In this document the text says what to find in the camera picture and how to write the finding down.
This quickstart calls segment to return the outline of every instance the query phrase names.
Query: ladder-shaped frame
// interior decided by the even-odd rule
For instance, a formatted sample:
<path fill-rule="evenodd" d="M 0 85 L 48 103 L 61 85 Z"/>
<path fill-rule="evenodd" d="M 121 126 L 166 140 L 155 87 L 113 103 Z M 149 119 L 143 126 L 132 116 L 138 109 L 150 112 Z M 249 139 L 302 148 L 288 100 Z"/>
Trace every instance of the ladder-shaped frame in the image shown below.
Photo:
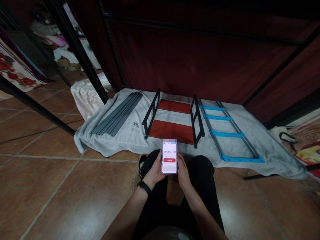
<path fill-rule="evenodd" d="M 265 161 L 263 160 L 263 158 L 257 153 L 257 151 L 254 149 L 254 147 L 252 146 L 252 144 L 249 142 L 249 140 L 247 139 L 246 135 L 240 130 L 240 128 L 238 127 L 238 125 L 235 123 L 235 121 L 233 120 L 233 118 L 230 116 L 230 114 L 228 113 L 227 109 L 222 105 L 222 103 L 220 102 L 220 100 L 216 100 L 216 103 L 218 105 L 218 107 L 212 107 L 212 106 L 205 106 L 202 104 L 201 99 L 199 98 L 199 102 L 200 102 L 200 109 L 202 111 L 203 117 L 207 123 L 207 126 L 209 128 L 209 132 L 212 136 L 212 139 L 215 143 L 215 145 L 217 146 L 219 155 L 221 157 L 221 159 L 225 162 L 252 162 L 252 163 L 265 163 Z M 206 113 L 205 110 L 215 110 L 215 111 L 222 111 L 225 115 L 225 117 L 222 116 L 214 116 L 214 115 L 208 115 Z M 225 132 L 217 132 L 215 131 L 212 127 L 211 124 L 209 122 L 209 119 L 213 119 L 213 120 L 223 120 L 223 121 L 229 121 L 231 123 L 231 125 L 233 126 L 233 128 L 235 129 L 235 131 L 237 133 L 225 133 Z M 247 148 L 249 149 L 249 151 L 252 153 L 253 158 L 246 158 L 246 157 L 229 157 L 227 155 L 225 155 L 220 147 L 220 144 L 217 140 L 217 137 L 234 137 L 234 138 L 241 138 L 243 140 L 243 142 L 245 143 L 245 145 L 247 146 Z"/>

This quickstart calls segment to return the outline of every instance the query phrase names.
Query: phone screen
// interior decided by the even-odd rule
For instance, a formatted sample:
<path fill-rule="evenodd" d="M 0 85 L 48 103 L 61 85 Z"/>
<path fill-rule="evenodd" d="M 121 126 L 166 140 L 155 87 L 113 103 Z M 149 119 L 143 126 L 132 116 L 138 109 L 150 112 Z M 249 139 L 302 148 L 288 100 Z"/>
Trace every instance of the phone screen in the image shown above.
<path fill-rule="evenodd" d="M 163 174 L 177 174 L 178 144 L 177 139 L 163 139 L 161 172 Z"/>

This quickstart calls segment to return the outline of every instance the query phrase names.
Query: blue plastic bracket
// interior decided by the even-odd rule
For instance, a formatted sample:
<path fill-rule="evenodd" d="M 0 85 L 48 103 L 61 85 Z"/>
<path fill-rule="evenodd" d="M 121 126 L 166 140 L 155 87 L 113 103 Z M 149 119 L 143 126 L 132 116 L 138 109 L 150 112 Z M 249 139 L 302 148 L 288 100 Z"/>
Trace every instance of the blue plastic bracket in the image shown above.
<path fill-rule="evenodd" d="M 225 133 L 225 132 L 217 132 L 215 130 L 211 130 L 210 132 L 211 136 L 216 135 L 217 137 L 236 137 L 236 138 L 242 138 L 245 137 L 244 133 Z"/>
<path fill-rule="evenodd" d="M 232 117 L 222 117 L 222 116 L 214 116 L 208 115 L 207 113 L 203 115 L 204 118 L 214 119 L 214 120 L 224 120 L 224 121 L 231 121 Z"/>
<path fill-rule="evenodd" d="M 225 162 L 249 162 L 249 163 L 265 163 L 261 156 L 257 158 L 242 158 L 242 157 L 228 157 L 220 154 L 220 157 Z"/>
<path fill-rule="evenodd" d="M 211 106 L 205 106 L 205 105 L 200 105 L 200 108 L 202 108 L 202 109 L 207 109 L 207 110 L 216 110 L 216 111 L 224 111 L 224 110 L 226 110 L 226 108 L 225 107 L 223 107 L 223 108 L 220 108 L 220 107 L 211 107 Z"/>

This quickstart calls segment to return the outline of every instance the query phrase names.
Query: tiled floor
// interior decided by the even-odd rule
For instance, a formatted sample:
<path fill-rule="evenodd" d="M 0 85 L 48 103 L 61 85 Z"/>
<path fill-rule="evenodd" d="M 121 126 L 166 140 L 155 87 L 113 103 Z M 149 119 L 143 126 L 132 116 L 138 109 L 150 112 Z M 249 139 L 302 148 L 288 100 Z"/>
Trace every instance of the tiled floor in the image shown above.
<path fill-rule="evenodd" d="M 83 79 L 65 73 L 70 82 Z M 28 95 L 69 123 L 82 119 L 61 80 Z M 0 142 L 55 127 L 14 98 L 0 102 Z M 73 129 L 83 121 L 70 123 Z M 81 155 L 60 128 L 0 144 L 0 239 L 100 239 L 140 177 L 140 155 Z M 319 184 L 282 177 L 244 181 L 251 170 L 215 170 L 217 195 L 229 239 L 320 239 Z M 183 193 L 173 176 L 167 199 Z"/>

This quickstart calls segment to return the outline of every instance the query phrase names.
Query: black wristband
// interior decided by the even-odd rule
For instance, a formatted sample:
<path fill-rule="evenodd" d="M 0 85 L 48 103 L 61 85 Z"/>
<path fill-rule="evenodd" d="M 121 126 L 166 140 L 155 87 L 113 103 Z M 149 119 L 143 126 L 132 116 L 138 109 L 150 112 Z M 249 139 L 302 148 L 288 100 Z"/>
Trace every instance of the black wristband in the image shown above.
<path fill-rule="evenodd" d="M 151 189 L 148 187 L 148 185 L 144 181 L 138 182 L 137 186 L 140 186 L 143 190 L 147 192 L 148 196 L 150 196 Z"/>

